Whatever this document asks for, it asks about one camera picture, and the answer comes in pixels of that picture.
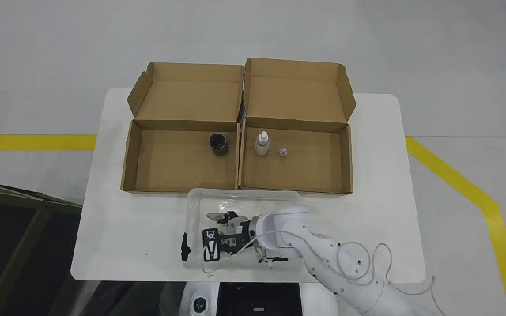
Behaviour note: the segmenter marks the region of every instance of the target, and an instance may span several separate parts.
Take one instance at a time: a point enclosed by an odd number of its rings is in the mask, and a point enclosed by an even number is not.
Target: yellow tape
[[[500,214],[499,204],[414,138],[406,137],[406,146],[411,156],[481,209],[489,230],[493,252],[496,255],[503,288],[506,291],[506,227]]]
[[[4,151],[90,151],[96,135],[0,135]]]

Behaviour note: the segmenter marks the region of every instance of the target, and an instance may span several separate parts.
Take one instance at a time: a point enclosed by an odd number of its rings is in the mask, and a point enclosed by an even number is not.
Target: black cylindrical object
[[[209,137],[209,147],[216,156],[223,156],[228,152],[227,138],[223,134],[213,134]]]

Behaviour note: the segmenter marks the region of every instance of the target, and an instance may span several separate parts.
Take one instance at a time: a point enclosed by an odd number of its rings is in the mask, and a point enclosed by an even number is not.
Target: concrete floor
[[[0,134],[95,134],[106,91],[131,86],[151,61],[340,62],[355,92],[396,95],[406,135],[496,199],[506,217],[505,16],[503,0],[8,2]],[[92,155],[0,152],[0,182],[82,202]],[[412,157],[410,165],[441,307],[506,314],[481,211]]]

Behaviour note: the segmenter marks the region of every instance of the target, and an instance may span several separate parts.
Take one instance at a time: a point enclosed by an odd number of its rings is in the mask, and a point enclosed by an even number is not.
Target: white cable
[[[265,237],[266,235],[270,235],[270,234],[280,234],[280,233],[283,233],[283,234],[288,234],[288,235],[291,235],[293,237],[296,237],[298,239],[301,239],[302,241],[304,241],[306,243],[306,245],[308,246],[308,248],[311,250],[311,252],[322,262],[325,262],[324,258],[321,258],[317,253],[316,251],[311,247],[311,245],[308,243],[308,241],[306,239],[304,239],[303,237],[300,237],[299,235],[297,234],[294,234],[292,233],[291,231],[268,231],[264,234],[261,234],[261,235],[256,235],[256,237],[254,237],[252,240],[250,240],[248,243],[246,243],[239,251],[237,251],[237,253],[233,254],[232,256],[230,256],[230,258],[227,258],[225,257],[224,259],[227,259],[227,260],[232,260],[234,257],[238,256],[240,253],[242,253],[246,248],[248,248],[252,243],[255,242],[255,240],[257,240],[258,238],[262,238],[262,237]],[[358,245],[360,247],[362,247],[362,249],[365,250],[365,253],[367,254],[368,256],[368,268],[365,270],[365,272],[358,276],[358,277],[351,277],[351,276],[348,276],[346,275],[346,273],[344,272],[344,270],[342,269],[341,267],[341,263],[339,261],[339,254],[340,254],[340,251],[341,251],[341,248],[343,248],[345,245],[349,245],[349,244],[354,244],[354,245]],[[443,315],[443,316],[446,316],[446,314],[441,310],[439,304],[437,303],[436,301],[436,297],[434,296],[434,291],[432,290],[432,287],[434,285],[434,282],[436,280],[436,276],[432,276],[432,279],[431,279],[431,283],[430,285],[422,292],[416,292],[416,293],[409,293],[409,292],[404,292],[403,290],[401,290],[400,288],[397,288],[395,285],[392,284],[392,282],[390,281],[390,279],[388,279],[388,273],[390,273],[390,270],[392,268],[392,262],[393,262],[393,257],[392,257],[392,251],[390,249],[390,247],[386,244],[386,243],[379,243],[376,248],[374,248],[374,251],[372,252],[372,257],[371,257],[371,254],[369,253],[369,251],[367,250],[367,248],[365,248],[364,245],[362,245],[361,243],[359,242],[346,242],[346,243],[342,243],[341,246],[338,246],[338,252],[336,253],[336,262],[337,262],[337,265],[338,265],[338,268],[341,270],[341,273],[339,273],[338,271],[336,271],[335,269],[333,269],[331,266],[329,265],[326,265],[330,270],[332,270],[332,272],[334,272],[335,274],[337,274],[338,276],[342,277],[343,279],[346,279],[348,280],[350,283],[354,284],[354,285],[357,285],[357,286],[366,286],[366,285],[369,285],[373,280],[374,280],[374,275],[375,275],[375,272],[376,272],[376,269],[375,269],[375,265],[374,265],[374,259],[375,259],[375,256],[376,256],[376,253],[377,253],[377,250],[378,248],[380,248],[381,246],[385,246],[388,250],[388,254],[390,256],[390,262],[388,264],[388,269],[387,271],[385,272],[385,280],[387,281],[388,284],[392,285],[397,291],[401,292],[402,294],[404,295],[410,295],[410,296],[417,296],[417,295],[423,295],[427,292],[430,291],[430,294],[432,296],[432,301],[434,302],[434,305],[436,306],[437,310]],[[363,277],[365,277],[369,271],[369,268],[372,268],[372,276],[371,276],[371,280],[369,280],[367,283],[363,283],[363,284],[359,284],[359,283],[355,283],[355,281],[357,280],[360,280],[362,279]],[[208,275],[208,277],[213,277],[214,275],[212,273],[218,271],[219,269],[221,269],[221,267],[218,267],[216,269],[214,269],[213,271],[206,271],[204,269],[204,257],[202,256],[202,271]]]

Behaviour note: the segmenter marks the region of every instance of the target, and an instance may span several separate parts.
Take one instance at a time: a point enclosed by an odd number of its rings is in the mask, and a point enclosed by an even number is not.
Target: transparent plastic bin
[[[249,220],[256,215],[271,213],[276,209],[300,205],[300,195],[294,191],[261,191],[261,190],[215,190],[193,189],[188,193],[186,230],[187,245],[191,252],[183,265],[189,269],[300,269],[301,258],[290,258],[288,261],[276,261],[271,267],[262,262],[253,247],[245,249],[239,256],[226,259],[226,254],[216,262],[204,262],[202,230],[219,228],[220,224],[207,218],[207,213],[226,213],[234,211]]]

